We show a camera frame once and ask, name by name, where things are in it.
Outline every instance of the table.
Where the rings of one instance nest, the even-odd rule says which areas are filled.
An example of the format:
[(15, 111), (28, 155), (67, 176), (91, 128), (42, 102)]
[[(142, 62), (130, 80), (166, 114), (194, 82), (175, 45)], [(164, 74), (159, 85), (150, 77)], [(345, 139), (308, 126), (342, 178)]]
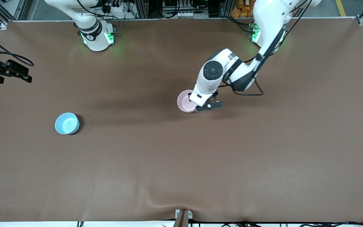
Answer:
[[(34, 61), (0, 85), (0, 221), (363, 221), (363, 26), (303, 19), (258, 76), (185, 114), (216, 50), (258, 48), (227, 20), (125, 21), (95, 53), (72, 23), (11, 22), (0, 43)], [(248, 92), (256, 92), (255, 86)], [(61, 113), (83, 121), (54, 130)]]

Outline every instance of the pink bowl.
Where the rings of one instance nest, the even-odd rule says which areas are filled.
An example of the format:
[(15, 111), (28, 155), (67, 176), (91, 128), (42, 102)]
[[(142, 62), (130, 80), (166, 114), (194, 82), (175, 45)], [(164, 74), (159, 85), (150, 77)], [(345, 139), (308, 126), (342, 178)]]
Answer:
[(196, 104), (191, 102), (188, 98), (188, 94), (192, 93), (192, 90), (184, 90), (177, 97), (177, 106), (186, 113), (192, 113), (196, 111)]

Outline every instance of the white robotic arm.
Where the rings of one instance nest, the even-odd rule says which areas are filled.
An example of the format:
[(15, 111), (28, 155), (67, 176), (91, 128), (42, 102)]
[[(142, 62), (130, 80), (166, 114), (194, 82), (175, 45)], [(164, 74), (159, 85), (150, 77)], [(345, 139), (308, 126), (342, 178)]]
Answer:
[[(228, 84), (234, 91), (245, 91), (254, 82), (258, 71), (268, 57), (279, 47), (285, 28), (292, 17), (292, 9), (305, 0), (257, 0), (253, 15), (261, 30), (261, 48), (250, 65), (244, 63), (229, 49), (214, 53), (201, 68), (190, 101), (200, 110), (220, 107), (219, 102), (209, 99), (216, 97), (221, 82)], [(321, 0), (307, 0), (309, 7), (316, 6)]]
[(93, 51), (105, 50), (114, 44), (113, 25), (105, 20), (98, 20), (95, 15), (82, 8), (96, 6), (99, 0), (44, 0), (67, 14), (81, 31), (85, 45)]

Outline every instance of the cable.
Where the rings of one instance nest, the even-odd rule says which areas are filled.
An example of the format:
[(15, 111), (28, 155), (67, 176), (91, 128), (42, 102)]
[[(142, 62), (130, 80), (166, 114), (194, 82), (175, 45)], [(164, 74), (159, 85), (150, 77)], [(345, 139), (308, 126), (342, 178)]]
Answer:
[(293, 10), (291, 10), (289, 13), (294, 12), (295, 10), (297, 10), (298, 8), (300, 8), (301, 6), (303, 6), (305, 4), (305, 2), (307, 2), (308, 0), (305, 0), (304, 2), (302, 2), (299, 6), (295, 7)]
[(221, 18), (227, 18), (227, 19), (229, 19), (230, 21), (232, 21), (233, 23), (235, 23), (242, 31), (244, 31), (244, 32), (247, 32), (247, 33), (252, 33), (252, 32), (250, 32), (250, 31), (248, 31), (248, 30), (246, 30), (246, 29), (244, 29), (242, 26), (248, 26), (249, 24), (246, 24), (246, 23), (242, 23), (242, 22), (239, 22), (239, 21), (237, 21), (237, 20), (235, 20), (234, 18), (232, 18), (232, 17), (228, 17), (228, 16), (221, 16)]
[(232, 89), (232, 87), (231, 87), (231, 89), (232, 89), (232, 92), (233, 92), (233, 93), (235, 93), (235, 95), (244, 95), (244, 96), (260, 96), (260, 95), (264, 95), (264, 92), (262, 91), (262, 89), (261, 89), (260, 85), (257, 83), (257, 79), (256, 79), (256, 78), (255, 78), (255, 84), (256, 84), (256, 86), (257, 86), (258, 90), (260, 91), (260, 93), (259, 93), (259, 94), (240, 94), (240, 93), (235, 92), (235, 91)]
[(117, 29), (116, 29), (116, 34), (118, 34), (118, 32), (120, 32), (120, 28), (121, 28), (121, 24), (122, 24), (122, 20), (120, 20), (120, 24), (118, 25)]
[(253, 59), (255, 58), (256, 56), (252, 57), (251, 59), (247, 60), (247, 61), (244, 61), (244, 63), (248, 63), (248, 62), (251, 62), (253, 61)]
[(300, 227), (305, 227), (305, 226), (309, 226), (309, 227), (320, 227), (320, 226), (323, 226), (323, 227), (338, 227), (338, 226), (343, 225), (343, 224), (356, 224), (356, 225), (362, 225), (363, 226), (363, 223), (360, 223), (360, 222), (347, 221), (347, 222), (336, 223), (336, 224), (330, 224), (330, 223), (322, 223), (321, 225), (318, 225), (318, 224), (302, 224), (302, 225), (300, 225)]
[(169, 18), (172, 18), (172, 17), (174, 17), (174, 16), (176, 16), (177, 15), (177, 13), (179, 12), (179, 10), (180, 10), (180, 2), (179, 2), (179, 0), (175, 0), (176, 1), (176, 4), (175, 4), (175, 11), (174, 11), (174, 13), (170, 16), (170, 17), (166, 17), (166, 16), (163, 16), (163, 14), (159, 11), (159, 2), (160, 2), (161, 0), (157, 0), (156, 1), (156, 9), (157, 9), (157, 13), (159, 14), (159, 16), (161, 17), (161, 18), (164, 18), (164, 19), (169, 19)]
[(24, 56), (20, 56), (14, 53), (9, 52), (9, 50), (7, 50), (5, 47), (0, 45), (0, 48), (3, 49), (5, 52), (0, 51), (0, 54), (4, 54), (4, 55), (11, 55), (14, 58), (16, 58), (18, 61), (22, 62), (23, 64), (27, 65), (27, 66), (34, 66), (33, 62), (27, 58), (25, 58)]
[[(106, 16), (106, 15), (101, 15), (101, 14), (98, 14), (98, 13), (91, 12), (91, 11), (87, 10), (87, 9), (86, 9), (86, 8), (82, 5), (82, 3), (81, 3), (79, 0), (77, 0), (77, 2), (78, 2), (78, 4), (82, 7), (82, 9), (86, 10), (88, 13), (92, 13), (93, 15), (95, 15), (95, 16), (99, 16), (99, 17), (102, 17), (103, 19), (105, 18), (105, 16)], [(112, 17), (113, 19), (114, 19), (114, 18), (116, 18), (117, 20), (119, 20), (119, 19), (118, 19), (118, 17), (116, 17), (116, 16), (114, 16), (114, 15), (112, 15), (112, 16), (110, 16), (110, 17)]]
[(125, 4), (127, 5), (128, 9), (130, 9), (131, 14), (135, 17), (135, 19), (138, 19), (137, 14), (135, 14), (135, 13), (134, 13), (134, 10), (132, 10), (132, 8), (131, 8), (131, 4), (130, 4), (130, 2), (129, 2), (128, 0), (125, 0), (124, 2), (125, 2)]
[(198, 6), (198, 5), (195, 5), (195, 4), (193, 3), (193, 0), (190, 0), (190, 5), (191, 5), (191, 6), (193, 6), (194, 8), (196, 8), (196, 9), (205, 9), (205, 8), (207, 8), (207, 7), (208, 7), (208, 2), (207, 2), (207, 4), (205, 4), (204, 6)]
[(289, 33), (291, 32), (291, 30), (295, 27), (295, 25), (299, 22), (299, 20), (301, 20), (302, 16), (306, 13), (306, 10), (309, 8), (310, 4), (312, 3), (312, 0), (309, 1), (309, 4), (306, 6), (306, 8), (304, 9), (303, 13), (299, 16), (299, 18), (297, 19), (297, 21), (294, 23), (294, 25), (288, 30), (288, 32), (286, 33), (285, 37), (282, 39), (282, 41), (279, 43), (278, 47), (280, 47), (282, 45), (282, 43), (285, 41), (286, 37), (289, 35)]
[[(222, 81), (222, 82), (225, 85), (218, 86), (218, 88), (223, 88), (223, 87), (227, 87), (227, 86), (230, 86), (231, 87), (231, 84), (227, 84), (224, 81)], [(232, 87), (231, 87), (231, 89), (232, 89), (232, 92), (235, 93), (235, 95), (243, 95), (243, 96), (260, 96), (260, 95), (264, 95), (264, 92), (262, 91), (260, 85), (257, 83), (257, 79), (256, 78), (255, 78), (255, 84), (256, 84), (258, 90), (260, 91), (260, 93), (258, 93), (258, 94), (240, 94), (240, 93), (235, 92)], [(255, 224), (255, 223), (245, 222), (245, 224), (249, 224), (251, 227), (261, 227), (261, 226)]]

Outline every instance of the yellow floor line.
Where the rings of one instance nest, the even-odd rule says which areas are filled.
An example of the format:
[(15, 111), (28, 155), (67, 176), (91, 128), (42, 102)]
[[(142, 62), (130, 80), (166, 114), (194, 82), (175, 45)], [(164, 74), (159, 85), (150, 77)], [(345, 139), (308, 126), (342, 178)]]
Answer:
[(341, 3), (341, 0), (336, 0), (338, 11), (340, 12), (341, 17), (346, 17), (343, 4)]

